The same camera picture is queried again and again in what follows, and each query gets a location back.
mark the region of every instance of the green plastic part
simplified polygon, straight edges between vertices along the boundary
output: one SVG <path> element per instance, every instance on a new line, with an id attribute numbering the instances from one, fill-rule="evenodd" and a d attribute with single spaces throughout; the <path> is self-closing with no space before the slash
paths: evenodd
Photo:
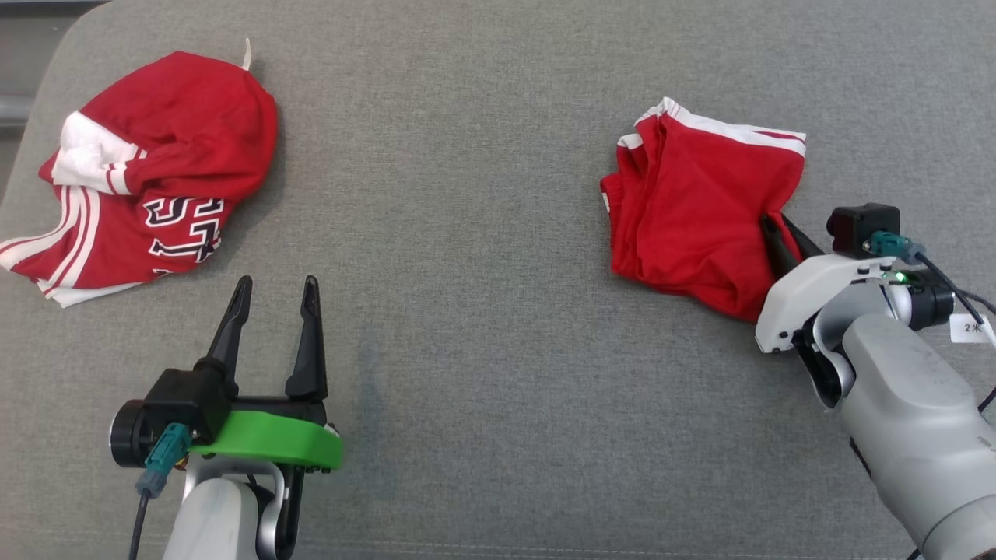
<path id="1" fill-rule="evenodd" d="M 192 445 L 190 452 L 336 469 L 343 462 L 343 441 L 306 420 L 232 411 L 214 443 Z"/>

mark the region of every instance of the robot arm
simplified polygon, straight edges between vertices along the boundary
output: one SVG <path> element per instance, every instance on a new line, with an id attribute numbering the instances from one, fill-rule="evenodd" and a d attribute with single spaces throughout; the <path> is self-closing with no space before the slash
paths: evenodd
<path id="1" fill-rule="evenodd" d="M 124 404 L 111 426 L 111 454 L 125 467 L 149 467 L 171 429 L 192 440 L 166 560 L 287 560 L 297 541 L 305 474 L 342 462 L 342 442 L 324 404 L 318 281 L 305 281 L 304 325 L 285 397 L 239 396 L 235 364 L 251 296 L 252 280 L 244 276 L 207 356 L 192 371 L 163 372 L 144 400 Z M 257 476 L 272 479 L 273 491 L 257 484 Z M 132 557 L 136 545 L 135 538 Z"/>
<path id="2" fill-rule="evenodd" d="M 769 247 L 781 242 L 763 227 Z M 828 229 L 839 254 L 815 254 L 790 229 L 809 249 L 802 263 L 769 250 L 781 278 L 758 346 L 799 353 L 821 402 L 841 412 L 882 503 L 927 560 L 996 558 L 996 430 L 968 384 L 914 333 L 947 322 L 951 288 L 868 253 L 864 240 L 876 231 L 898 234 L 895 208 L 836 210 Z"/>

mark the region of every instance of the gray couch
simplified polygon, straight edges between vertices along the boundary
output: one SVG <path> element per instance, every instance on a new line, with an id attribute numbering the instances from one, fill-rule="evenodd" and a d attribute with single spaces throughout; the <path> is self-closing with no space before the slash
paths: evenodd
<path id="1" fill-rule="evenodd" d="M 788 213 L 899 205 L 996 295 L 996 10 L 985 2 L 127 0 L 66 36 L 0 205 L 0 238 L 59 205 L 36 176 L 65 116 L 174 50 L 275 96 L 262 190 L 199 270 L 81 304 L 0 274 L 0 558 L 123 558 L 134 470 L 111 417 L 204 353 L 255 279 L 245 393 L 280 393 L 303 279 L 322 282 L 341 471 L 307 481 L 295 558 L 904 557 L 899 524 L 790 357 L 752 328 L 614 277 L 600 178 L 668 95 L 810 135 Z M 981 394 L 991 354 L 924 335 Z M 176 477 L 146 519 L 156 558 Z"/>

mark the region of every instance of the teal connector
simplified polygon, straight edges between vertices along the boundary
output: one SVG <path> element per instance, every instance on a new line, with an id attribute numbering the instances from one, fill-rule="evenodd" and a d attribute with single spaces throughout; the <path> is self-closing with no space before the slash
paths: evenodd
<path id="1" fill-rule="evenodd" d="M 159 437 L 152 448 L 152 453 L 145 459 L 145 471 L 134 484 L 139 494 L 148 492 L 148 497 L 158 498 L 166 487 L 166 478 L 177 461 L 187 455 L 193 437 L 190 430 L 182 423 L 171 423 Z"/>
<path id="2" fill-rule="evenodd" d="M 908 265 L 920 264 L 917 253 L 925 253 L 926 248 L 908 237 L 887 231 L 876 231 L 862 247 L 868 253 L 879 257 L 896 257 Z"/>

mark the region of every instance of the folded shirt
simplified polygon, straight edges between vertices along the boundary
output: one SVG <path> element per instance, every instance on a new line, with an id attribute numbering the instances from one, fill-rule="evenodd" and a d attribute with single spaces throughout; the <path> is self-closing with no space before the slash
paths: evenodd
<path id="1" fill-rule="evenodd" d="M 276 140 L 276 104 L 248 52 L 244 68 L 166 56 L 69 115 L 39 171 L 59 225 L 0 243 L 0 265 L 63 307 L 191 270 L 263 183 Z"/>
<path id="2" fill-rule="evenodd" d="M 612 270 L 756 323 L 775 281 L 761 216 L 799 253 L 781 210 L 802 176 L 806 135 L 728 125 L 671 98 L 634 127 L 618 142 L 619 171 L 601 183 Z"/>

